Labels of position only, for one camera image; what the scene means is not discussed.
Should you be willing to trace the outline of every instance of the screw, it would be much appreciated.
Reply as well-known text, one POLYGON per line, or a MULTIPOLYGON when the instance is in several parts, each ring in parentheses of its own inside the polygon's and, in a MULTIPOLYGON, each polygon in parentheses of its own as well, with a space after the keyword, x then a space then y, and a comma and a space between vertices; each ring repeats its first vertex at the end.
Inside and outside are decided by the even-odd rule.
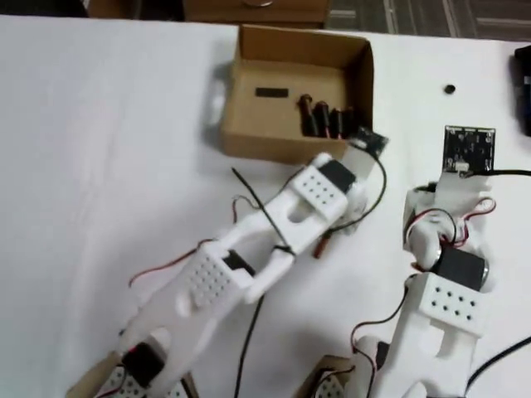
POLYGON ((312 113, 312 97, 308 94, 302 94, 298 105, 302 118, 302 133, 306 136, 318 137, 319 129, 312 113))
POLYGON ((445 93, 447 93, 448 95, 454 94, 455 93, 455 86, 454 85, 446 85, 445 93))

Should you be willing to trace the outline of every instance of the black cable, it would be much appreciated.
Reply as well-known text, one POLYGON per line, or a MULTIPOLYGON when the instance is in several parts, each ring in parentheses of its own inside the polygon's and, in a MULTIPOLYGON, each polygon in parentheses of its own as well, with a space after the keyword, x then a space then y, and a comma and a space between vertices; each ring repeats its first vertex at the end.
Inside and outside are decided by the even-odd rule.
POLYGON ((255 330, 256 320, 258 319, 258 315, 260 314, 260 310, 262 308, 262 304, 264 303, 265 298, 266 298, 266 295, 264 294, 258 300, 258 304, 256 305, 256 308, 255 308, 255 313, 252 316, 251 325, 249 326, 249 330, 247 331, 246 340, 244 341, 243 348, 241 349, 240 364, 238 365, 238 374, 236 376, 236 388, 234 389, 234 398, 238 398, 238 396, 240 395, 241 375, 243 373, 243 364, 246 360, 246 354, 247 354, 247 349, 249 348, 249 342, 251 341, 252 333, 255 330))
POLYGON ((494 357, 490 358, 487 362, 485 362, 483 365, 481 365, 477 371, 474 372, 474 374, 468 379, 468 383, 466 385, 466 392, 472 387, 474 382, 477 380, 481 374, 489 369, 491 366, 493 366, 496 362, 501 361, 508 355, 512 354, 515 351, 518 351, 520 348, 523 348, 531 343, 531 336, 526 337, 524 340, 517 342, 513 344, 511 347, 503 350, 498 355, 495 355, 494 357))
POLYGON ((258 205, 260 210, 262 210, 262 212, 264 213, 264 216, 267 217, 267 220, 271 223, 271 226, 273 226, 273 228, 275 229, 277 235, 282 240, 282 243, 284 243, 284 246, 289 248, 290 245, 288 244, 288 241, 286 240, 286 238, 284 237, 282 232, 280 232, 279 227, 276 225, 276 223, 273 221, 273 219, 271 218, 271 216, 267 212, 266 207, 264 206, 264 203, 262 203, 260 198, 256 195, 255 190, 252 189, 251 185, 249 185, 249 182, 247 182, 246 179, 235 168, 232 167, 231 170, 234 173, 234 175, 236 175, 238 180, 240 180, 240 182, 245 186, 245 188, 247 188, 247 191, 249 191, 249 193, 255 199, 256 204, 258 205))
POLYGON ((518 170, 518 169, 508 169, 508 170, 486 170, 483 172, 464 172, 461 174, 462 178, 469 178, 473 176, 527 176, 531 177, 531 170, 518 170))
POLYGON ((353 226, 354 224, 358 224, 363 219, 365 219, 365 217, 367 217, 369 214, 371 214, 374 211, 374 209, 376 209, 378 207, 378 205, 380 204, 380 202, 383 199, 383 194, 387 190, 387 172, 385 170, 385 167, 383 166, 382 161, 376 155, 374 155, 374 154, 372 154, 370 152, 366 152, 366 151, 364 151, 364 152, 367 155, 369 155, 371 158, 374 159, 374 162, 376 162, 376 164, 380 167, 380 170, 382 171, 382 176, 383 176, 382 190, 380 191, 380 194, 378 195, 378 197, 377 197, 376 201, 373 203, 373 205, 367 211, 365 211, 357 220, 352 220, 352 221, 346 222, 346 223, 344 223, 344 224, 342 224, 340 226, 335 226, 334 228, 330 228, 328 231, 326 231, 324 233, 324 236, 330 237, 335 232, 344 230, 345 228, 349 228, 350 226, 353 226))

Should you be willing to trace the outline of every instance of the black circuit board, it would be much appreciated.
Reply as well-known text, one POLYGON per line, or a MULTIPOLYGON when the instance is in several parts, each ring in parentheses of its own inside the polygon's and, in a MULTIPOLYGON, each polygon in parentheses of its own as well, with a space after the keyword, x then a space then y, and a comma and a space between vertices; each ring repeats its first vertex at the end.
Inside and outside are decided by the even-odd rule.
POLYGON ((443 172, 484 172, 494 167, 495 129, 446 126, 443 172))
POLYGON ((371 153, 375 158, 380 158, 388 142, 389 138, 374 133, 371 129, 365 127, 360 127, 355 134, 350 136, 351 145, 371 153))

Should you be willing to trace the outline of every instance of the white table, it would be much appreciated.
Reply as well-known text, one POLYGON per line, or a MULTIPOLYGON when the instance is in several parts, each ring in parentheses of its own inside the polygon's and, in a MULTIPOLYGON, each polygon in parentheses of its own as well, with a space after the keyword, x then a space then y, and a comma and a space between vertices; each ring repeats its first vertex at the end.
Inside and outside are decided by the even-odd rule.
MULTIPOLYGON (((412 260, 405 193, 438 178, 445 124, 497 128, 496 165, 531 167, 508 68, 518 43, 360 35, 373 44, 374 126, 392 140, 387 195, 355 235, 321 261, 300 258, 270 292, 242 398, 290 396, 325 353, 348 355, 355 323, 395 307, 412 260)), ((0 17, 2 396, 63 396, 114 348, 138 302, 129 276, 231 222, 245 189, 230 166, 264 198, 293 170, 217 149, 235 43, 226 26, 0 17)), ((487 236, 502 279, 476 364, 531 333, 531 180, 499 177, 493 193, 487 236)), ((232 395, 252 311, 235 311, 194 367, 202 397, 232 395)), ((389 339, 393 326, 373 332, 389 339)), ((504 360, 470 398, 528 396, 530 360, 504 360)))

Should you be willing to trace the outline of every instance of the cardboard box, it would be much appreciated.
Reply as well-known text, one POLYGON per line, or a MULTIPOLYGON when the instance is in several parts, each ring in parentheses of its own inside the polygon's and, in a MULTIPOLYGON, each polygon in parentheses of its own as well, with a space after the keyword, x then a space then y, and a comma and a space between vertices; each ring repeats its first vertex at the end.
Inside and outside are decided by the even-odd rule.
MULTIPOLYGON (((323 377, 323 371, 343 371, 351 367, 350 359, 325 355, 309 373, 302 386, 299 387, 294 398, 314 398, 315 389, 323 377)), ((341 386, 345 387, 350 375, 340 373, 336 375, 341 386)))
POLYGON ((373 126, 373 51, 360 37, 274 27, 240 28, 232 88, 222 124, 225 153, 306 163, 320 152, 341 158, 341 140, 305 137, 297 102, 310 94, 330 109, 353 106, 373 126), (257 87, 287 88, 288 98, 255 96, 257 87))

